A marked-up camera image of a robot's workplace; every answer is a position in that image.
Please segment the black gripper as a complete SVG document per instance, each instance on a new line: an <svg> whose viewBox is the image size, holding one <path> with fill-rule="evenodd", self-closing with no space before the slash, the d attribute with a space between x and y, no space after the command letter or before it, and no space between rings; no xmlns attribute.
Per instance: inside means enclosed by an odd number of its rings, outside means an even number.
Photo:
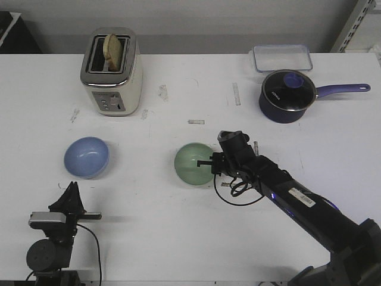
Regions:
<svg viewBox="0 0 381 286"><path fill-rule="evenodd" d="M211 173L213 175L221 175L222 173L227 176L247 175L247 171L243 168L245 157L242 154L237 153L228 156L224 152L215 152L210 159L211 161L198 160L197 166L211 166Z"/></svg>
<svg viewBox="0 0 381 286"><path fill-rule="evenodd" d="M71 202L74 191L74 208ZM50 213L59 213L65 216L65 222L50 223L47 230L49 238L73 238L77 234L78 221L101 220L101 212L87 212L80 197L77 182L71 181L63 195L53 204L48 206Z"/></svg>

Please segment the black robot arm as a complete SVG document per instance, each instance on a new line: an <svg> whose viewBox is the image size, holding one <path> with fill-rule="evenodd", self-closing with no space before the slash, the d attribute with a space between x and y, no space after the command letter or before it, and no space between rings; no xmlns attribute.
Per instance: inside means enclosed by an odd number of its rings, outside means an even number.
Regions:
<svg viewBox="0 0 381 286"><path fill-rule="evenodd" d="M288 285L380 285L380 227L374 220L353 222L267 157L250 154L233 163L213 153L206 164L213 174L252 185L330 253L327 264L305 268Z"/></svg>
<svg viewBox="0 0 381 286"><path fill-rule="evenodd" d="M48 206L48 211L32 212L29 226L44 232L45 238L36 241L26 255L30 273L36 277L35 285L85 285L78 271L67 270L78 228L93 235L101 259L99 240L95 233L79 222L100 220L100 212L89 213L83 207L77 182L70 182L63 195Z"/></svg>

